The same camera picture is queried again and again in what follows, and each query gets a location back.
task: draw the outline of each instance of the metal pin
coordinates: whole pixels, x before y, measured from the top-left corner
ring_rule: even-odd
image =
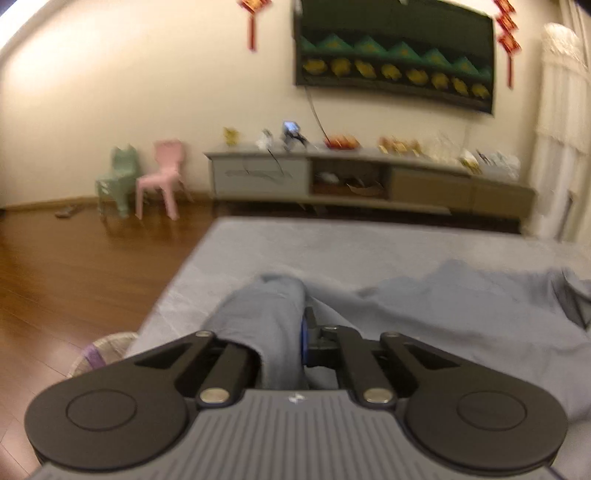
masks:
[[[230,398],[230,392],[224,388],[208,388],[199,394],[205,403],[224,403]]]
[[[368,388],[363,392],[363,398],[369,403],[388,403],[394,398],[394,394],[385,388]]]

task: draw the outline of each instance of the chair backrest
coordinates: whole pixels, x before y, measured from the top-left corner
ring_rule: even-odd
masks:
[[[125,150],[115,147],[111,154],[111,166],[119,175],[139,175],[137,150],[131,145]]]
[[[154,143],[156,161],[162,170],[176,170],[184,160],[184,146],[180,140],[166,140]]]

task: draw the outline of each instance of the green triangle pattern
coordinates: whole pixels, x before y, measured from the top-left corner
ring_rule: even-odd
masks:
[[[316,51],[316,46],[311,41],[306,40],[305,37],[301,37],[300,45],[301,45],[302,51],[305,51],[306,53],[311,53],[311,52]]]
[[[405,42],[392,47],[388,54],[395,59],[422,61],[421,57]]]
[[[338,35],[329,35],[323,41],[316,44],[316,47],[331,51],[351,51],[353,48]]]
[[[490,67],[484,67],[481,71],[480,71],[480,76],[483,78],[486,78],[487,80],[490,80],[492,78],[492,71]]]
[[[471,75],[479,75],[479,73],[480,73],[476,69],[476,67],[472,64],[472,62],[470,60],[468,60],[466,57],[462,57],[460,60],[455,62],[453,64],[453,67],[456,70],[460,70],[460,72],[462,72],[462,73],[469,73]]]
[[[355,44],[354,48],[355,48],[355,51],[358,51],[360,53],[364,53],[366,55],[385,56],[388,54],[386,49],[383,48],[383,46],[381,46],[378,42],[376,42],[371,37],[365,37],[365,38],[359,40]]]
[[[436,67],[451,67],[452,64],[447,61],[443,54],[436,48],[429,50],[423,55],[423,61],[429,65],[435,65]]]

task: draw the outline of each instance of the gray cloth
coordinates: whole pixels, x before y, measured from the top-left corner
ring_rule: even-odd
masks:
[[[300,329],[309,304],[321,325],[351,326],[367,339],[395,330],[539,385],[574,421],[591,410],[591,339],[581,328],[589,297],[588,284],[568,270],[496,273],[460,261],[422,280],[397,277],[357,292],[264,275],[230,295],[204,327],[260,354],[264,388],[295,390],[306,385]]]

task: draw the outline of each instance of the plastic chair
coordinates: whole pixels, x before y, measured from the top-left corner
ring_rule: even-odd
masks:
[[[134,191],[135,181],[141,175],[138,153],[129,145],[126,150],[114,148],[111,154],[111,172],[96,179],[96,194],[99,198],[99,213],[104,216],[103,197],[110,196],[117,204],[119,216],[129,216],[127,195]]]
[[[160,165],[158,173],[144,175],[136,181],[135,214],[141,219],[144,208],[144,190],[161,189],[166,205],[166,213],[172,220],[178,219],[177,202],[174,199],[174,186],[178,183],[190,202],[193,201],[181,179],[180,165],[184,160],[184,147],[180,140],[168,140],[154,144],[155,159]]]

